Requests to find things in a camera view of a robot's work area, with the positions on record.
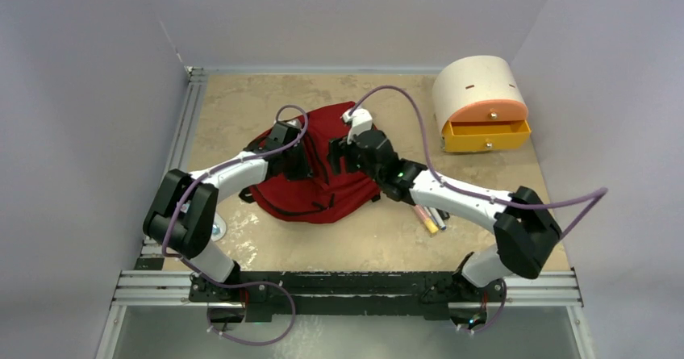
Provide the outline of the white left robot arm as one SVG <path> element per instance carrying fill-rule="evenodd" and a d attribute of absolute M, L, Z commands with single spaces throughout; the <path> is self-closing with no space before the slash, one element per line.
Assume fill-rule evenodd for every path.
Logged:
<path fill-rule="evenodd" d="M 240 278 L 240 265 L 211 239 L 215 211 L 225 198 L 282 173 L 288 161 L 303 155 L 307 123 L 277 121 L 269 134 L 232 159 L 201 171 L 172 169 L 162 178 L 143 221 L 143 233 L 209 283 L 222 302 L 251 285 Z"/>

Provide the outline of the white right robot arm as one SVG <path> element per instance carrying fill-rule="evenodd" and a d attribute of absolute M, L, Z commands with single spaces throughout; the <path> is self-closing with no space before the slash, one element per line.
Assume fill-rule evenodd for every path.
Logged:
<path fill-rule="evenodd" d="M 465 257 L 454 274 L 454 292 L 464 300 L 512 274 L 538 278 L 560 240 L 557 222 L 540 208 L 534 190 L 488 190 L 432 173 L 424 164 L 401 158 L 382 131 L 331 140 L 327 158 L 334 173 L 363 173 L 395 202 L 436 208 L 494 235 L 494 245 Z"/>

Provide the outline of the yellow marker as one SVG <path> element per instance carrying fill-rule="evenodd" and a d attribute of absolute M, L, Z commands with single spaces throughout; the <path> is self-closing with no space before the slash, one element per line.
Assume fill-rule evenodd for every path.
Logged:
<path fill-rule="evenodd" d="M 423 207 L 421 207 L 420 205 L 415 205 L 413 206 L 413 210 L 419 218 L 419 220 L 421 221 L 424 228 L 428 231 L 428 233 L 431 236 L 437 234 L 440 231 L 435 222 L 432 220 L 432 217 L 425 211 Z"/>

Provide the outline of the red student backpack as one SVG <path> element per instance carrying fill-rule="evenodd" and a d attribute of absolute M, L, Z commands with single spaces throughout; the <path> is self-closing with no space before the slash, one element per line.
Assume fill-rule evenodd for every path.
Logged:
<path fill-rule="evenodd" d="M 328 163 L 329 142 L 347 136 L 349 126 L 341 116 L 353 105 L 341 102 L 309 111 L 304 137 L 279 154 L 265 181 L 242 189 L 239 198 L 277 219 L 315 224 L 334 223 L 379 200 L 381 191 L 369 177 L 334 173 Z"/>

